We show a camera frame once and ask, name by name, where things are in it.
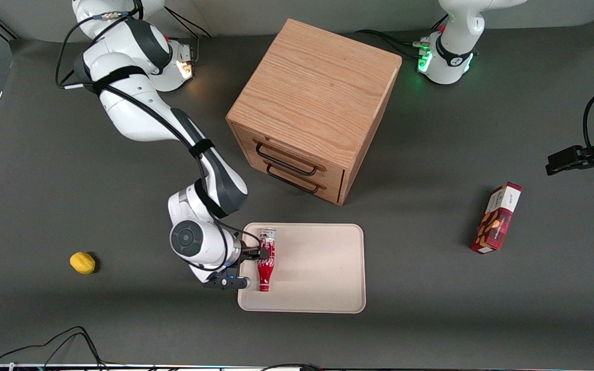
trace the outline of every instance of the drawer handle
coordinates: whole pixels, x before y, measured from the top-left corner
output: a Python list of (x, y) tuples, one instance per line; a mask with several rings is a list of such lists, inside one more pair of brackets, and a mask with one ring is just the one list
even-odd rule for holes
[(305, 172), (302, 169), (299, 169), (297, 167), (294, 167), (294, 166), (292, 166), (290, 164), (287, 164), (287, 163), (279, 160), (278, 158), (274, 158), (274, 157), (271, 157), (270, 155), (267, 155), (267, 154), (262, 153), (260, 151), (260, 147), (262, 147), (262, 143), (258, 142), (258, 145), (256, 145), (256, 153), (260, 157), (262, 157), (262, 158), (264, 158), (266, 160), (270, 160), (271, 162), (276, 162), (276, 164), (279, 164), (279, 165), (285, 167), (286, 169), (290, 169), (291, 171), (294, 171), (297, 174), (302, 174), (303, 176), (313, 176), (313, 174), (315, 174), (316, 171), (318, 171), (318, 167), (317, 166), (314, 166), (312, 171)]
[(272, 167), (271, 164), (267, 164), (267, 175), (271, 176), (272, 178), (279, 179), (283, 183), (290, 184), (291, 186), (293, 186), (295, 188), (299, 188), (300, 190), (302, 190), (302, 191), (304, 191), (306, 193), (311, 193), (311, 194), (316, 193), (320, 189), (320, 186), (318, 184), (316, 184), (316, 188), (315, 189), (309, 190), (309, 188), (305, 188), (305, 187), (302, 187), (301, 185), (299, 185), (297, 183), (293, 183), (292, 181), (290, 181), (290, 180), (288, 180), (286, 178), (283, 178), (281, 176), (278, 176), (276, 174), (273, 174), (273, 172), (269, 171), (269, 169), (271, 169), (271, 167)]

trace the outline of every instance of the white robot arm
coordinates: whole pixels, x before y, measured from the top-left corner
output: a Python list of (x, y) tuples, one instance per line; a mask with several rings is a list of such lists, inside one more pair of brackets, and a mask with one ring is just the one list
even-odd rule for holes
[(503, 9), (525, 3), (526, 0), (439, 0), (448, 13), (444, 32), (435, 31), (421, 39), (429, 45), (419, 61), (418, 71), (438, 84), (452, 84), (469, 69), (473, 47), (485, 30), (481, 12)]
[[(73, 0), (78, 21), (131, 12), (136, 5), (138, 0)], [(163, 0), (146, 0), (142, 6), (149, 15), (162, 9)], [(200, 163), (202, 178), (168, 200), (173, 251), (205, 286), (244, 289), (248, 280), (236, 275), (236, 264), (241, 257), (258, 258), (259, 252), (247, 252), (218, 219), (240, 209), (246, 185), (189, 116), (157, 94), (191, 77), (189, 47), (168, 42), (155, 26), (129, 16), (80, 27), (94, 43), (77, 57), (76, 75), (99, 95), (116, 129), (134, 141), (179, 140)]]

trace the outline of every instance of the beige tray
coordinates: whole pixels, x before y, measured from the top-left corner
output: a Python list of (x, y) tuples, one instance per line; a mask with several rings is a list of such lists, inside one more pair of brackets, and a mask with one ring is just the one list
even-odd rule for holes
[[(258, 291), (255, 261), (242, 263), (250, 288), (238, 291), (238, 305), (260, 312), (359, 313), (366, 307), (364, 233), (358, 225), (250, 223), (258, 235), (276, 228), (276, 258), (269, 292)], [(244, 241), (255, 246), (252, 238)]]

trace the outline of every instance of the wooden cabinet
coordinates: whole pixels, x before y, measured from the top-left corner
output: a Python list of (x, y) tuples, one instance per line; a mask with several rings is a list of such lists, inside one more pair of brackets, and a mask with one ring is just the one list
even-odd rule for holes
[(342, 205), (401, 62), (289, 19), (226, 120), (252, 167)]

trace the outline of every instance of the lemon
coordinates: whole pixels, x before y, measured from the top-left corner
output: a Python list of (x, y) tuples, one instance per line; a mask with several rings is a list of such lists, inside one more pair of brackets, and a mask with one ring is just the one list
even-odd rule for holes
[(70, 256), (70, 265), (83, 275), (95, 272), (95, 259), (87, 252), (80, 251)]

